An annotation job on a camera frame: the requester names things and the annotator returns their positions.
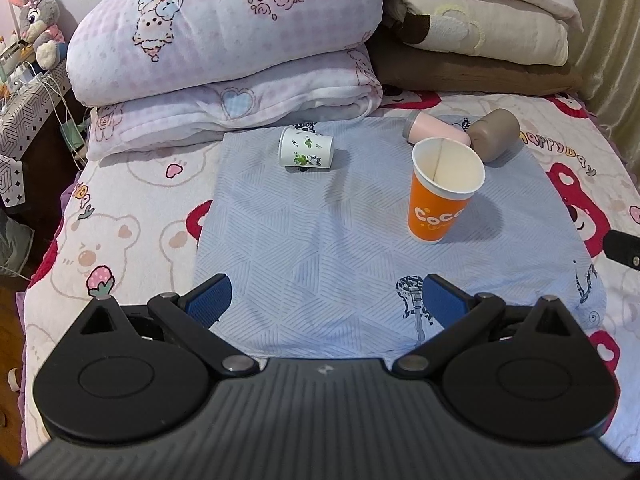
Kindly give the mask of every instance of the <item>beige curtain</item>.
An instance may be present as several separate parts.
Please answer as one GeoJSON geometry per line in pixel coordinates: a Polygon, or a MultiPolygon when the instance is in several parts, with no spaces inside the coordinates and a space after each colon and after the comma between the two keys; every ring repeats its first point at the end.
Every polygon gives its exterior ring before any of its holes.
{"type": "Polygon", "coordinates": [[[640,176],[640,0],[576,0],[584,33],[570,57],[584,77],[587,108],[640,176]]]}

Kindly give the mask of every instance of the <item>silver rivet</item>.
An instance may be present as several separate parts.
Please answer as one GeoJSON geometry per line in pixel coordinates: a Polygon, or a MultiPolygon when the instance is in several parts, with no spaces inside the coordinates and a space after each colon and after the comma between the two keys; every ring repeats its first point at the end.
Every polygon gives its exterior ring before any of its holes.
{"type": "Polygon", "coordinates": [[[421,355],[409,354],[398,359],[398,366],[406,372],[421,372],[429,366],[429,360],[421,355]]]}
{"type": "Polygon", "coordinates": [[[230,355],[225,357],[222,365],[230,372],[245,372],[254,366],[255,361],[247,355],[230,355]]]}

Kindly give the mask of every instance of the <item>blue heart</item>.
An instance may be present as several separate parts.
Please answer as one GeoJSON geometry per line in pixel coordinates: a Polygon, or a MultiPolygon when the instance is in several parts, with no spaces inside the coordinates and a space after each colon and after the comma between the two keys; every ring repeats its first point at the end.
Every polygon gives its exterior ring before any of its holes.
{"type": "Polygon", "coordinates": [[[222,107],[229,119],[244,117],[254,108],[254,94],[247,88],[228,88],[222,92],[222,107]]]}

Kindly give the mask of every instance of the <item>pink bottle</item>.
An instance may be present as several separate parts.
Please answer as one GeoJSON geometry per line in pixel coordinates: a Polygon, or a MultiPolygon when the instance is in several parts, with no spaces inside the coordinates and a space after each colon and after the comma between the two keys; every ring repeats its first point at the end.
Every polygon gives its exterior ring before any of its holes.
{"type": "Polygon", "coordinates": [[[424,110],[416,110],[407,117],[402,136],[409,144],[428,137],[446,137],[471,146],[471,139],[465,132],[436,119],[424,110]]]}

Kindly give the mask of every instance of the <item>plush rabbit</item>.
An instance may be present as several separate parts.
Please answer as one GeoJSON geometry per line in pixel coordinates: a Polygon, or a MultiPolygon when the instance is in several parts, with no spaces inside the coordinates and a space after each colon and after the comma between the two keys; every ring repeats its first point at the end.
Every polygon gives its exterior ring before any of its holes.
{"type": "Polygon", "coordinates": [[[56,23],[60,8],[55,0],[9,0],[20,7],[20,37],[33,45],[43,70],[55,68],[66,56],[65,38],[56,23]]]}

